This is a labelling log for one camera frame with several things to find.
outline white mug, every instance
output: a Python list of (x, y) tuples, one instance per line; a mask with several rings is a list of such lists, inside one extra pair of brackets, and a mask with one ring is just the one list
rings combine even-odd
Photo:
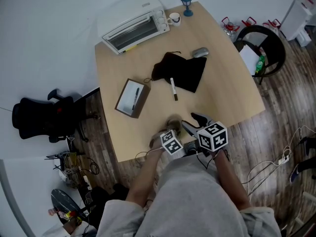
[(181, 24), (181, 17), (180, 14), (177, 12), (173, 12), (169, 15), (168, 19), (169, 25), (179, 26)]

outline silver mouse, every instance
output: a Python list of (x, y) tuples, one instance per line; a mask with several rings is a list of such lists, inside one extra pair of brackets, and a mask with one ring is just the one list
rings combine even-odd
[(206, 47), (201, 47), (197, 50), (192, 51), (192, 56), (194, 58), (199, 58), (206, 55), (208, 55), (208, 49)]

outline light wood tabletop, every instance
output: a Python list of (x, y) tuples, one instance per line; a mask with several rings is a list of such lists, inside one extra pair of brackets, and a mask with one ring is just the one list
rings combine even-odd
[[(203, 113), (229, 127), (265, 109), (233, 43), (199, 2), (193, 2), (190, 9), (194, 12), (192, 17), (183, 16), (184, 6), (167, 10), (166, 15), (181, 14), (179, 27), (171, 26), (170, 32), (121, 55), (114, 54), (102, 42), (95, 46), (103, 108), (118, 161), (148, 151), (151, 136), (173, 114), (197, 126), (190, 113)], [(191, 52), (200, 47), (207, 47), (209, 55), (196, 93), (177, 88), (179, 101), (175, 101), (171, 85), (161, 79), (149, 83), (151, 92), (139, 118), (130, 118), (114, 109), (128, 78), (143, 82), (151, 77), (154, 64), (166, 52), (181, 51), (177, 55), (191, 59)], [(194, 138), (183, 130), (180, 139), (186, 143)]]

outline gray shirt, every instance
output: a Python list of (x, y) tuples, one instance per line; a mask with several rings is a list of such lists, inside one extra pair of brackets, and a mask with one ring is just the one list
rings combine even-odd
[(132, 202), (111, 200), (104, 208), (97, 237), (280, 237), (274, 211), (238, 211), (219, 185), (214, 164), (196, 156), (172, 161), (158, 183), (147, 211)]

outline black office chair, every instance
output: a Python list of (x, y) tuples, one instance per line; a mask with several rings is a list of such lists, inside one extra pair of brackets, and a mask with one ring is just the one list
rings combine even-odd
[(57, 90), (49, 93), (47, 100), (55, 98), (57, 103), (39, 103), (22, 98), (12, 111), (13, 127), (19, 129), (20, 137), (28, 139), (38, 135), (48, 135), (51, 143), (65, 140), (78, 130), (80, 138), (84, 137), (80, 121), (84, 119), (97, 119), (97, 115), (85, 114), (85, 101), (74, 102), (72, 97), (61, 97)]
[[(246, 40), (243, 40), (243, 38), (249, 33), (262, 33), (267, 37), (259, 46), (256, 46)], [(268, 64), (264, 65), (262, 70), (258, 74), (252, 76), (261, 78), (259, 83), (260, 85), (264, 77), (270, 77), (279, 72), (285, 62), (285, 48), (282, 41), (273, 31), (269, 30), (266, 27), (257, 25), (245, 27), (239, 33), (237, 40), (234, 42), (234, 45), (237, 48), (238, 52), (242, 50), (244, 45), (248, 45), (259, 56), (261, 55), (261, 52), (259, 50), (260, 48), (262, 48), (266, 53)], [(276, 67), (266, 73), (266, 69), (276, 63)]]

